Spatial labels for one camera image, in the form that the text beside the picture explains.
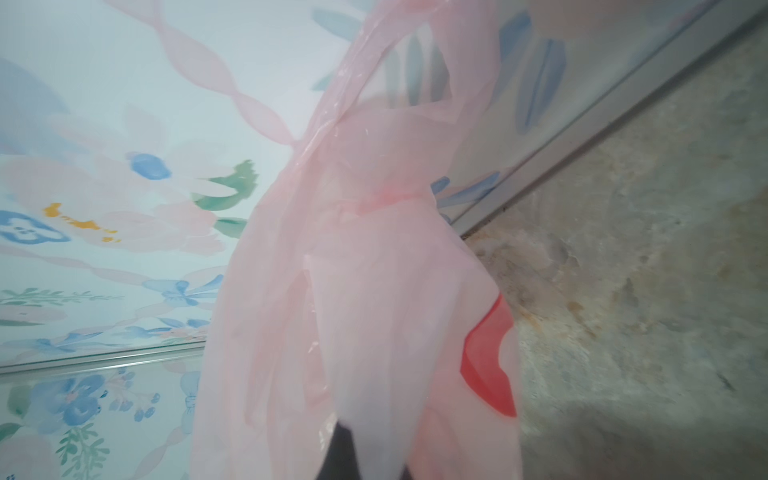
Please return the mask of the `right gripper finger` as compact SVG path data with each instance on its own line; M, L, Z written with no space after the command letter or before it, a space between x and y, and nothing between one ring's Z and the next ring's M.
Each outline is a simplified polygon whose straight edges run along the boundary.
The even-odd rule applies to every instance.
M352 432L337 423L317 480L360 480Z

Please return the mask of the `pink plastic bag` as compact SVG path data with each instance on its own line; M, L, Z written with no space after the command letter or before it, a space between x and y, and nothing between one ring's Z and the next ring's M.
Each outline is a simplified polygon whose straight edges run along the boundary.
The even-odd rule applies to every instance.
M382 1L254 208L215 303L194 479L519 479L517 333L431 186L488 107L491 1Z

